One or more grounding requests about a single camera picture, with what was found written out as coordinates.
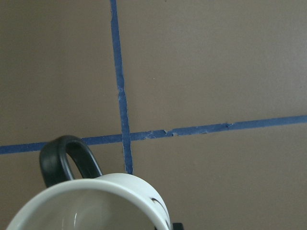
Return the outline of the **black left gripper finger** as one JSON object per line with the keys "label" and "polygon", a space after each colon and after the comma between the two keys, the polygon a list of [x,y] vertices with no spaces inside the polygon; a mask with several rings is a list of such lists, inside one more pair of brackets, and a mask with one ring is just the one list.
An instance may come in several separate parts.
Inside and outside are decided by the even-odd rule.
{"label": "black left gripper finger", "polygon": [[184,230],[183,223],[181,222],[172,223],[172,230]]}

